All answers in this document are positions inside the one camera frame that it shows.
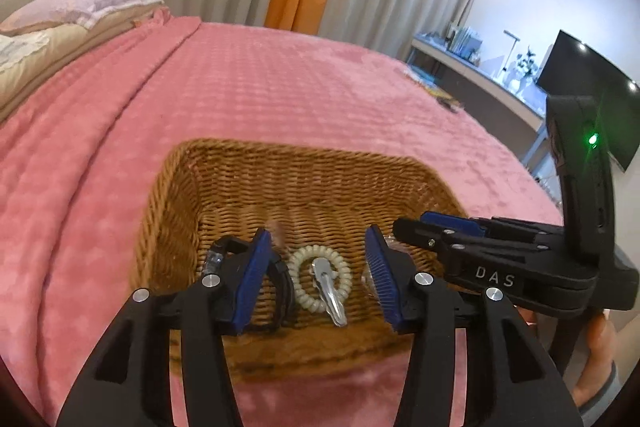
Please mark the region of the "right hand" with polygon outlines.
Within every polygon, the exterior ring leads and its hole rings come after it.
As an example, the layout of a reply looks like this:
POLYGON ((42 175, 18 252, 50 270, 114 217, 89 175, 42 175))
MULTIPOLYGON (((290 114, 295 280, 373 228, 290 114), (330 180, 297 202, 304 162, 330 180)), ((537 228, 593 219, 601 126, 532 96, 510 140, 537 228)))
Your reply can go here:
POLYGON ((620 392, 616 340, 608 311, 596 314, 578 335, 563 381, 584 412, 606 409, 620 392))

